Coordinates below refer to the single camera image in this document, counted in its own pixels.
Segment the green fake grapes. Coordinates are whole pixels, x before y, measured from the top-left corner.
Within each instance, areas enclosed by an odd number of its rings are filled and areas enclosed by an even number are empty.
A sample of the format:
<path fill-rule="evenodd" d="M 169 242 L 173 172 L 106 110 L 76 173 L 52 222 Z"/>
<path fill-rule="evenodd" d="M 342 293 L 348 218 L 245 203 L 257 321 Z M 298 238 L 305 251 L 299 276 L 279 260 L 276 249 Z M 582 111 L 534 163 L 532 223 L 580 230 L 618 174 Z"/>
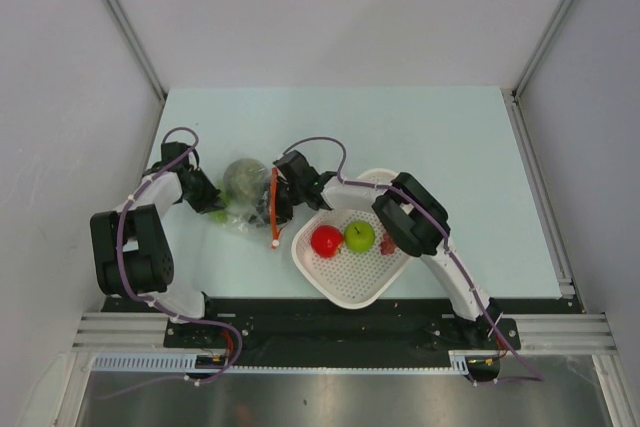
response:
<path fill-rule="evenodd" d="M 220 201 L 222 208 L 214 210 L 209 214 L 209 216 L 214 222 L 221 225 L 232 223 L 236 219 L 236 214 L 232 209 L 233 202 L 231 196 L 226 192 L 222 192 L 219 195 L 218 200 Z"/>

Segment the green netted fake melon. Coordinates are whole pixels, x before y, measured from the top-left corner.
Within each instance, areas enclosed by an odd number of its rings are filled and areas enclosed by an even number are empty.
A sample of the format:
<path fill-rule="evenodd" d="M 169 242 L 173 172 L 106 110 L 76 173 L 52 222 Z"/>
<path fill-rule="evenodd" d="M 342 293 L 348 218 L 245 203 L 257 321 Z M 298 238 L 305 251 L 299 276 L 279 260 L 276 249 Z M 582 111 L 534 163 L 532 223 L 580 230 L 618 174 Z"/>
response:
<path fill-rule="evenodd" d="M 257 202 L 265 191 L 266 182 L 266 166 L 252 158 L 232 162 L 223 174 L 225 190 L 237 202 Z"/>

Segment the clear zip top bag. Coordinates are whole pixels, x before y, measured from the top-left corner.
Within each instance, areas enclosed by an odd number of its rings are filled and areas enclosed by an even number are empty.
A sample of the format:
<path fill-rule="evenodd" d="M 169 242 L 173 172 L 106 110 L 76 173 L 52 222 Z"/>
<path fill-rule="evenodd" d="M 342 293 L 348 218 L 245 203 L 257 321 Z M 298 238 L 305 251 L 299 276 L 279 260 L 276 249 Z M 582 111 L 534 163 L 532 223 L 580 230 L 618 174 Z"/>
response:
<path fill-rule="evenodd" d="M 250 203 L 237 202 L 232 199 L 232 209 L 236 214 L 236 219 L 227 225 L 215 223 L 235 233 L 257 238 L 261 242 L 268 241 L 270 248 L 275 250 L 281 245 L 282 232 L 291 221 L 284 225 L 276 224 L 275 214 L 272 212 L 272 208 L 275 206 L 272 194 L 275 192 L 275 175 L 280 173 L 275 167 L 266 166 L 266 169 L 267 182 L 262 197 L 257 202 Z M 226 192 L 223 174 L 218 181 L 221 193 Z"/>

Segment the red fake apple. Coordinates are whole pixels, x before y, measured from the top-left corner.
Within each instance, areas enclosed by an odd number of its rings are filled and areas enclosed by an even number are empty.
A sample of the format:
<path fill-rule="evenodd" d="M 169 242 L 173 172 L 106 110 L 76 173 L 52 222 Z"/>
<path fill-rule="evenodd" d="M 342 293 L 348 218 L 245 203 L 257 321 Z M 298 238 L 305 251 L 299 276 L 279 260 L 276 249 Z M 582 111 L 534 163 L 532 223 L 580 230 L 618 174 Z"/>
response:
<path fill-rule="evenodd" d="M 340 252 L 343 243 L 343 233 L 332 225 L 318 226 L 310 238 L 313 251 L 321 258 L 335 257 Z"/>

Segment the green fake apple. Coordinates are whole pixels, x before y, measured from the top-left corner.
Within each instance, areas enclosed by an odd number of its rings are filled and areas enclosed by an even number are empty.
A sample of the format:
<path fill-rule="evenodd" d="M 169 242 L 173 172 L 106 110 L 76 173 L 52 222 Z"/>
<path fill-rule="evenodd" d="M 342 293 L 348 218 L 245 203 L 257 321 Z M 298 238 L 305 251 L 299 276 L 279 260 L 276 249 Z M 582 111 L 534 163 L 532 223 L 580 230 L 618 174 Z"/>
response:
<path fill-rule="evenodd" d="M 356 220 L 349 223 L 344 230 L 344 242 L 349 250 L 355 253 L 369 251 L 374 245 L 376 234 L 371 224 Z"/>

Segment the red fake grapes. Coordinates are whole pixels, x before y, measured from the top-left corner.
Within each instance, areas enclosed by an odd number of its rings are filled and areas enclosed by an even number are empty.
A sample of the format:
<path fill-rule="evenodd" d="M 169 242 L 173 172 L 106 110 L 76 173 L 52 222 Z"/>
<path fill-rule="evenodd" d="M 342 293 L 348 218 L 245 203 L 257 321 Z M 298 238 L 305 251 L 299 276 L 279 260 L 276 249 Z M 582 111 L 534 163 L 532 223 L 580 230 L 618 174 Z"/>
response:
<path fill-rule="evenodd" d="M 397 246 L 389 233 L 384 233 L 382 240 L 379 244 L 380 253 L 383 256 L 393 255 L 397 249 Z"/>

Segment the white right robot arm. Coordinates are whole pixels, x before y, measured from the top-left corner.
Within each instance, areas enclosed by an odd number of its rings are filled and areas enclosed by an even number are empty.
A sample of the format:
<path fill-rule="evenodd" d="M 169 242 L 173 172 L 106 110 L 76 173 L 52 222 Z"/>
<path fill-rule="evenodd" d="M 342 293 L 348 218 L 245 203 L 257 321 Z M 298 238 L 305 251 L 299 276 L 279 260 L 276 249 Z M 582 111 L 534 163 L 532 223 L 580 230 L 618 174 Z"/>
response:
<path fill-rule="evenodd" d="M 319 173 L 293 148 L 274 167 L 294 206 L 375 215 L 395 246 L 420 259 L 444 289 L 454 314 L 463 319 L 463 340 L 473 348 L 484 348 L 496 338 L 501 310 L 457 256 L 446 209 L 415 177 L 400 172 L 386 183 L 374 183 L 346 179 L 341 170 Z"/>

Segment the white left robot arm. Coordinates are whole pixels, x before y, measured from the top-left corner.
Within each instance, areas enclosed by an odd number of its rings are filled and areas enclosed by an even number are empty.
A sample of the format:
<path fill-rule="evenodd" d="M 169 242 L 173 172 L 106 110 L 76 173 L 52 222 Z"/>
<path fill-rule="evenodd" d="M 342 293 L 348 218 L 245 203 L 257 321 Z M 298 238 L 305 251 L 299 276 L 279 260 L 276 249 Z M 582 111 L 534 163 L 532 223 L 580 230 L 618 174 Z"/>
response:
<path fill-rule="evenodd" d="M 220 321 L 205 312 L 204 294 L 178 282 L 162 218 L 185 202 L 197 214 L 225 208 L 222 192 L 199 166 L 193 146 L 161 144 L 161 158 L 148 169 L 137 190 L 120 206 L 90 219 L 97 283 L 109 297 L 130 298 L 156 308 L 176 322 L 197 345 L 214 344 Z"/>

